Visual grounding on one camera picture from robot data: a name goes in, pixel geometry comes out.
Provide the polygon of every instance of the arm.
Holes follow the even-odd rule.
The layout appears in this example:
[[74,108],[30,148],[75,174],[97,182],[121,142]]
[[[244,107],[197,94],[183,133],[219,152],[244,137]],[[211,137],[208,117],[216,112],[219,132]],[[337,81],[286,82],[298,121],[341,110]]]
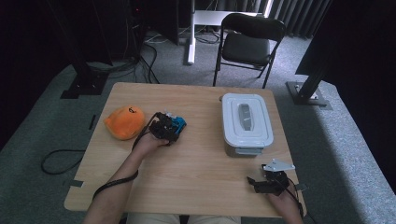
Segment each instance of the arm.
[[[290,192],[294,192],[293,185],[291,183],[288,189]],[[287,191],[284,190],[279,196],[268,194],[267,198],[276,211],[285,219],[286,223],[303,224],[298,206]]]
[[[133,175],[149,153],[167,143],[167,140],[157,139],[151,133],[145,134],[108,182]],[[133,182],[119,184],[100,192],[93,199],[83,223],[119,223]]]

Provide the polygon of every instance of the person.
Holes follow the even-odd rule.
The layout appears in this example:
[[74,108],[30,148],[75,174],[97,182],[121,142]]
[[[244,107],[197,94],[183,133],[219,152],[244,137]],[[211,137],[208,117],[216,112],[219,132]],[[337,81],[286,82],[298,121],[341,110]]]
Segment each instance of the person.
[[[138,170],[143,159],[148,154],[153,153],[159,147],[168,144],[168,140],[158,139],[153,134],[144,134],[134,150],[131,151],[129,156],[125,159],[123,164],[117,170],[117,172],[110,177],[108,182],[113,180],[122,179],[128,176],[132,176]],[[120,222],[120,218],[124,212],[124,208],[127,204],[128,196],[131,191],[131,187],[134,181],[129,181],[123,184],[115,185],[111,188],[105,189],[98,193],[87,211],[84,217],[84,224],[98,224],[98,223],[114,223]],[[274,194],[267,194],[266,197],[277,210],[277,212],[285,219],[288,224],[301,224],[303,223],[299,209],[293,198],[284,191],[279,196]],[[128,223],[140,224],[140,223],[153,223],[153,220],[160,221],[159,223],[178,223],[177,215],[155,215],[155,214],[132,214],[128,216]],[[215,217],[215,216],[190,216],[189,223],[196,224],[209,224],[209,223],[224,223],[224,224],[235,224],[241,223],[240,217]]]

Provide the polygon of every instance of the pants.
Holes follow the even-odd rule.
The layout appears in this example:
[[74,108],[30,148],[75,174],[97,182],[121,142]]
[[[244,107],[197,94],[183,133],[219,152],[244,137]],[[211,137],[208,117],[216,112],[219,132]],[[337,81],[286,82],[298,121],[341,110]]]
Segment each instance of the pants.
[[[128,214],[127,224],[179,224],[179,215]],[[189,224],[241,224],[241,217],[190,216]]]

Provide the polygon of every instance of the lid handle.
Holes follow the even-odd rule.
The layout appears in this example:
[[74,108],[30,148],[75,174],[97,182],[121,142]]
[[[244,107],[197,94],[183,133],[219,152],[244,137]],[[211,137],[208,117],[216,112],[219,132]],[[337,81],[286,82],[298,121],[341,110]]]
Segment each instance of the lid handle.
[[239,121],[245,131],[253,130],[253,117],[251,116],[250,106],[241,104],[238,106]]

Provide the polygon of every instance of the orange stuffed toy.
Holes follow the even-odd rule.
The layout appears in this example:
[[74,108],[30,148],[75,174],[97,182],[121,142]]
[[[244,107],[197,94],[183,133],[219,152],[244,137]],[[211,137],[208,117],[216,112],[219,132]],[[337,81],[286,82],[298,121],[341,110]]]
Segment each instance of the orange stuffed toy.
[[126,105],[111,113],[104,123],[114,137],[128,140],[142,131],[145,125],[145,114],[137,106]]

